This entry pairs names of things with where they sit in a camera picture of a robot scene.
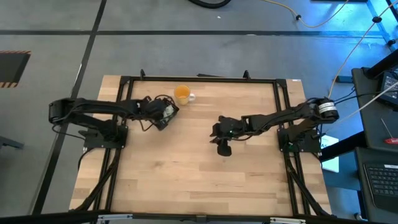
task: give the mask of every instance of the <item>orange mug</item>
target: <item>orange mug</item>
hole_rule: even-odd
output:
[[[180,105],[186,105],[190,101],[195,100],[195,94],[186,85],[179,85],[174,89],[174,96]]]

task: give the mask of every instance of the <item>black desk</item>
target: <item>black desk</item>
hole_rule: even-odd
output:
[[[363,74],[362,69],[354,68],[351,71],[353,75],[356,94],[372,93],[377,90],[378,80],[370,80]],[[358,105],[362,107],[372,99],[372,95],[358,98]],[[355,147],[368,147],[383,151],[398,152],[398,145],[384,143],[384,140],[390,138],[381,118],[386,122],[387,127],[394,137],[398,137],[398,112],[374,101],[365,109],[361,110],[361,119],[364,131],[355,134],[337,144],[326,147],[322,150],[321,161],[327,161],[336,156],[354,150]]]
[[[398,153],[357,147],[355,149],[355,154],[356,163],[358,165],[358,175],[359,179],[361,180],[364,207],[368,220],[381,223],[398,223],[398,213],[388,212],[387,210],[383,210],[374,206],[363,166],[367,162],[396,164],[398,162]]]

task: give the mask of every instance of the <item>wooden table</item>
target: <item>wooden table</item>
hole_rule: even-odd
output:
[[[114,101],[120,78],[104,76],[98,100]],[[248,141],[230,142],[231,157],[219,156],[216,144],[209,143],[211,127],[221,114],[240,119],[245,114],[276,112],[272,85],[138,81],[132,98],[173,96],[179,84],[188,85],[197,98],[179,106],[165,130],[151,128],[144,133],[138,121],[127,122],[129,135],[121,153],[112,212],[292,216],[276,127]],[[291,105],[303,102],[301,81],[287,80],[287,84]],[[104,149],[95,149],[82,160],[70,208],[79,206],[96,185],[103,155]],[[330,212],[319,161],[309,153],[301,153],[301,159],[308,189]],[[107,189],[106,185],[100,208]],[[297,186],[296,195],[303,212]]]

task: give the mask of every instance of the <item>yellow cable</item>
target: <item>yellow cable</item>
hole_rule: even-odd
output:
[[[292,8],[286,6],[286,5],[282,4],[282,3],[274,2],[274,1],[270,1],[270,0],[261,0],[261,1],[265,1],[265,2],[269,2],[269,3],[277,4],[278,6],[282,6],[282,7],[286,8],[286,9],[288,9],[290,12],[292,12],[295,16],[298,16],[298,14],[297,14]],[[317,28],[317,27],[320,27],[320,26],[324,25],[325,23],[329,22],[329,21],[331,20],[331,18],[333,18],[336,14],[338,14],[338,12],[340,12],[340,11],[343,9],[343,7],[348,3],[348,1],[349,1],[349,0],[346,0],[346,2],[344,2],[344,4],[337,10],[337,12],[335,12],[329,19],[327,19],[325,22],[321,22],[320,24],[318,24],[318,25],[316,25],[316,26],[310,26],[310,25],[306,24],[301,18],[299,18],[299,21],[300,21],[304,26],[306,26],[306,27],[308,27],[308,28]]]
[[[389,8],[391,8],[395,3],[397,3],[398,0],[394,1],[391,5],[389,5],[384,11],[382,11],[379,15],[379,17],[381,17]],[[335,76],[335,78],[333,79],[333,82],[331,83],[331,87],[330,87],[330,91],[329,91],[329,96],[328,98],[330,99],[331,96],[331,92],[333,90],[333,87],[336,83],[336,79],[338,77],[338,75],[340,74],[341,70],[343,69],[344,65],[346,65],[349,56],[351,56],[351,54],[354,52],[355,48],[362,42],[362,40],[365,38],[365,36],[368,34],[368,32],[372,29],[372,27],[375,25],[376,23],[373,22],[373,24],[369,27],[369,29],[365,32],[365,34],[362,36],[362,38],[359,40],[359,42],[355,45],[355,47],[352,49],[352,51],[348,54],[346,60],[344,61],[344,63],[341,65],[340,69],[337,71],[337,74]]]

